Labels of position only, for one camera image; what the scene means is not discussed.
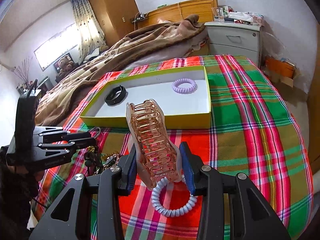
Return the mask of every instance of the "bed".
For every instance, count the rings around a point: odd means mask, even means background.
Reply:
[[[192,14],[180,22],[155,24],[129,33],[102,55],[75,69],[44,95],[36,112],[36,125],[64,124],[108,72],[186,57],[201,49],[208,33],[198,19],[198,15]]]
[[[203,65],[212,101],[212,127],[207,130],[169,130],[173,143],[186,141],[191,151],[219,172],[244,172],[270,202],[292,238],[308,225],[312,210],[313,184],[307,151],[295,119],[276,89],[251,60],[242,56],[176,58],[155,64],[105,74],[73,111],[64,128],[87,131],[79,118],[90,99],[106,83],[121,77],[159,69]],[[128,154],[128,129],[103,128],[98,137],[104,154]],[[84,150],[69,164],[46,171],[37,200],[49,206],[76,173],[86,173]],[[163,190],[160,200],[167,208],[178,208],[188,199],[183,183]],[[166,218],[151,205],[151,192],[137,178],[129,197],[121,197],[120,210],[125,239],[196,239],[201,199],[183,217]],[[35,202],[37,219],[45,208]],[[93,202],[92,236],[96,239]],[[225,239],[229,238],[229,217],[225,217]]]

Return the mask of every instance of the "black wristband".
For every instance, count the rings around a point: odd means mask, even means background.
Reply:
[[[127,91],[123,86],[118,86],[110,91],[110,93],[104,98],[104,101],[108,104],[108,106],[114,106],[116,104],[119,104],[127,94]]]

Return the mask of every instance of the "purple coiled hair tie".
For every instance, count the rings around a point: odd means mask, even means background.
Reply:
[[[183,83],[189,83],[191,84],[191,87],[188,88],[179,88],[179,86]],[[188,94],[193,92],[196,89],[196,82],[190,78],[182,78],[179,80],[176,80],[175,82],[173,82],[172,84],[172,89],[174,92],[178,93],[178,94]]]

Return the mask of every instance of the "orange box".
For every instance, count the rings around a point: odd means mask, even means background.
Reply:
[[[273,71],[276,72],[277,74],[288,77],[288,78],[293,78],[295,67],[292,66],[291,64],[287,62],[282,62],[280,60],[271,58],[271,57],[266,57],[266,67]]]

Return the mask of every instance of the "bedsheet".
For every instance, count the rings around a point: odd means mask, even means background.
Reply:
[[[107,73],[71,114],[64,128],[72,132],[89,128],[79,114],[106,82],[160,69],[203,65],[206,68],[212,101],[212,127],[207,130],[169,130],[177,146],[186,141],[192,153],[219,172],[246,173],[287,227],[297,238],[308,224],[312,206],[312,176],[307,151],[293,116],[266,77],[251,60],[242,56],[206,56],[177,58],[133,70]],[[128,154],[128,129],[103,128],[98,137],[105,154]],[[77,173],[86,173],[84,150],[69,164],[46,171],[37,200],[50,205]],[[188,190],[180,183],[163,189],[160,201],[169,209],[188,200]],[[225,239],[229,239],[228,203],[225,199]],[[184,216],[166,218],[154,210],[151,192],[137,178],[129,197],[120,197],[125,239],[196,239],[201,198]],[[92,239],[96,239],[96,202],[92,210]],[[44,208],[35,202],[37,219]]]

